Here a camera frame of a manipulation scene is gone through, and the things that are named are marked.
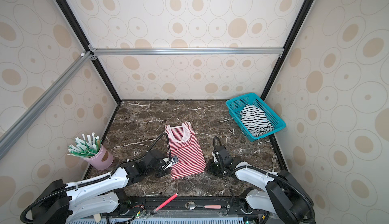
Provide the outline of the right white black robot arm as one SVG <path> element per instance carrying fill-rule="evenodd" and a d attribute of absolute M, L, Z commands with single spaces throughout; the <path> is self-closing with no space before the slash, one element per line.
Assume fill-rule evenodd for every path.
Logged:
<path fill-rule="evenodd" d="M 213 139 L 212 156 L 205 169 L 209 174 L 254 186 L 238 197 L 232 196 L 230 207 L 239 207 L 245 214 L 262 210 L 265 217 L 275 213 L 286 224 L 315 223 L 314 202 L 290 172 L 265 171 L 235 159 L 218 137 Z"/>

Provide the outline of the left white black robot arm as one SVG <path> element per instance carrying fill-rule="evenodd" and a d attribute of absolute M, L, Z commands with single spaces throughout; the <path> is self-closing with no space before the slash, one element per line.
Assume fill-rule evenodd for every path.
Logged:
<path fill-rule="evenodd" d="M 128 201 L 123 188 L 148 174 L 162 177 L 179 162 L 168 150 L 165 156 L 153 146 L 141 156 L 120 162 L 112 171 L 77 182 L 52 182 L 20 215 L 24 224 L 68 224 L 98 213 L 120 212 Z"/>

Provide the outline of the red white striped tank top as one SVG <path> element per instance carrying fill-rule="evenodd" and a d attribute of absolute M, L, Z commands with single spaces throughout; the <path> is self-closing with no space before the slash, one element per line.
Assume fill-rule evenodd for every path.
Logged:
<path fill-rule="evenodd" d="M 165 133 L 169 138 L 171 155 L 178 158 L 171 167 L 172 179 L 203 173 L 206 167 L 204 154 L 190 122 L 175 127 L 166 125 Z"/>

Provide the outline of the black white striped tank top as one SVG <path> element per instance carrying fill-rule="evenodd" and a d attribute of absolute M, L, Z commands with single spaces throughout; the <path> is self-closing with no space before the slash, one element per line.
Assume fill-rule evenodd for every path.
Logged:
<path fill-rule="evenodd" d="M 241 122 L 254 137 L 260 137 L 274 130 L 266 114 L 254 105 L 246 105 L 241 111 Z"/>

